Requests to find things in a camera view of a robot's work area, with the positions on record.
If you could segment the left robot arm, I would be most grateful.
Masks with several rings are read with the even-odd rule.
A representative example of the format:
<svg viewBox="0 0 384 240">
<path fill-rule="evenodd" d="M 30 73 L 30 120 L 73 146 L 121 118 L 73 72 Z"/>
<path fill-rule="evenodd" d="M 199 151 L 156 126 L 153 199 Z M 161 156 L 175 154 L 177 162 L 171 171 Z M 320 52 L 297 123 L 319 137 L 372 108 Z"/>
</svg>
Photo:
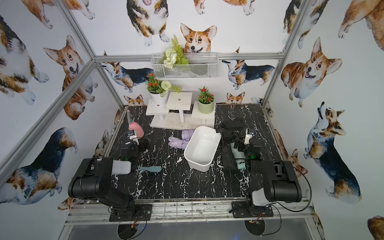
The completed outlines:
<svg viewBox="0 0 384 240">
<path fill-rule="evenodd" d="M 104 156 L 84 159 L 71 180 L 69 196 L 109 207 L 110 222 L 149 221 L 152 205 L 137 205 L 131 194 L 118 190 L 112 183 L 113 175 L 128 175 L 138 170 L 134 162 L 149 146 L 147 139 L 129 140 L 118 160 Z"/>
</svg>

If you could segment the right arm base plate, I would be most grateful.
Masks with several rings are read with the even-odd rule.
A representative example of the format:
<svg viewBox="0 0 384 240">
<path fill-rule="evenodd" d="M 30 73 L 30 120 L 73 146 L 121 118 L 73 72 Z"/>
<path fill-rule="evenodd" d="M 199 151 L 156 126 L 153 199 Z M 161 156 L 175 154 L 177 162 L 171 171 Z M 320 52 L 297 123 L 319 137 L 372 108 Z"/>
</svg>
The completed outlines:
<svg viewBox="0 0 384 240">
<path fill-rule="evenodd" d="M 233 215 L 235 219 L 240 218 L 254 218 L 257 219 L 258 217 L 273 217 L 274 213 L 271 207 L 260 207 L 260 206 L 254 206 L 251 204 L 243 202 L 232 202 L 231 203 L 231 209 L 229 210 L 229 213 Z"/>
</svg>

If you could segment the black umbrella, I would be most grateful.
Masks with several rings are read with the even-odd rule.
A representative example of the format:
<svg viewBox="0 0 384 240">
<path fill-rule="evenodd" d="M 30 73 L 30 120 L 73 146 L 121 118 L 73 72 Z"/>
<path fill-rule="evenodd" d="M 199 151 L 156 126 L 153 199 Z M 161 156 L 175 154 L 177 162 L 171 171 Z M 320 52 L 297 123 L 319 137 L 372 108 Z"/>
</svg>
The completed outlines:
<svg viewBox="0 0 384 240">
<path fill-rule="evenodd" d="M 223 120 L 216 128 L 223 137 L 224 142 L 242 139 L 245 135 L 246 123 L 243 119 Z"/>
<path fill-rule="evenodd" d="M 237 170 L 237 163 L 232 154 L 232 150 L 230 146 L 222 147 L 222 158 L 223 158 L 223 166 L 225 171 L 232 172 Z"/>
</svg>

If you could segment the purple umbrella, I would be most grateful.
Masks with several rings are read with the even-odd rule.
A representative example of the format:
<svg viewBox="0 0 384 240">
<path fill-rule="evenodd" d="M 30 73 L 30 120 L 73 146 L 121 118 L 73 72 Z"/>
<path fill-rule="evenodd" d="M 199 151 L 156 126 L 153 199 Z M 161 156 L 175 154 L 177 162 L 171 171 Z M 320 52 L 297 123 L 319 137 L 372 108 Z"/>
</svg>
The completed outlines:
<svg viewBox="0 0 384 240">
<path fill-rule="evenodd" d="M 181 138 L 169 137 L 168 145 L 171 148 L 185 150 L 195 130 L 182 130 Z"/>
</svg>

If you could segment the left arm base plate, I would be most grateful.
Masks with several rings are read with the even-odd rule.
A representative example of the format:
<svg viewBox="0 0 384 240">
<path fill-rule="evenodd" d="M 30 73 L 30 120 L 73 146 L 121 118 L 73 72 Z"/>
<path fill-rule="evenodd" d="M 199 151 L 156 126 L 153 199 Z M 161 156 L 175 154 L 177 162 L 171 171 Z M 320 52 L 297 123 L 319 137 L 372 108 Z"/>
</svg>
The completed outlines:
<svg viewBox="0 0 384 240">
<path fill-rule="evenodd" d="M 139 204 L 133 210 L 110 208 L 110 222 L 149 221 L 153 210 L 152 204 Z"/>
</svg>

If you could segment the white plastic storage box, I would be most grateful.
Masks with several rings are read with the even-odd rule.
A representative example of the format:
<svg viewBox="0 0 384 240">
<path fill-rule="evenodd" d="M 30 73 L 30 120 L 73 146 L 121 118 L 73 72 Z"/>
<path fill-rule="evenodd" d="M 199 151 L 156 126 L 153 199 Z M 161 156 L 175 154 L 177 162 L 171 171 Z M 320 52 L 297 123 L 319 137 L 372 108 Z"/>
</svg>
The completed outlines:
<svg viewBox="0 0 384 240">
<path fill-rule="evenodd" d="M 213 162 L 221 134 L 215 129 L 200 126 L 195 129 L 184 151 L 184 158 L 190 168 L 200 172 L 207 172 Z"/>
</svg>

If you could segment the mint green umbrella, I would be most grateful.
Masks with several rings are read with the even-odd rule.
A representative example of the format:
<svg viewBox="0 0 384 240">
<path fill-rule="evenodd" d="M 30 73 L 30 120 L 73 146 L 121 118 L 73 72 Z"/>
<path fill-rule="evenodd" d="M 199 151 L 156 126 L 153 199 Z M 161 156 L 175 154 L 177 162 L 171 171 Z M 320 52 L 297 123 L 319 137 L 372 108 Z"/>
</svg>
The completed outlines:
<svg viewBox="0 0 384 240">
<path fill-rule="evenodd" d="M 246 156 L 244 152 L 239 152 L 235 149 L 235 143 L 231 143 L 231 151 L 237 164 L 238 170 L 246 169 Z"/>
</svg>

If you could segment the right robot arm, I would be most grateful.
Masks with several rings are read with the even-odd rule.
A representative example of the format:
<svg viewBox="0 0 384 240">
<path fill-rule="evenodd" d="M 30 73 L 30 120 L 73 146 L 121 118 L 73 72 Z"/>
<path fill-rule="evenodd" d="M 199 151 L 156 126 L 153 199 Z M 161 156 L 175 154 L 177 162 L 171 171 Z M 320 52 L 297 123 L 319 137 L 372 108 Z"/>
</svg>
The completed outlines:
<svg viewBox="0 0 384 240">
<path fill-rule="evenodd" d="M 244 202 L 232 202 L 229 213 L 235 219 L 272 217 L 272 205 L 299 203 L 302 190 L 296 176 L 297 168 L 289 161 L 262 157 L 262 144 L 256 138 L 246 137 L 244 145 L 246 167 L 251 173 L 262 175 L 263 187 L 253 191 Z"/>
</svg>

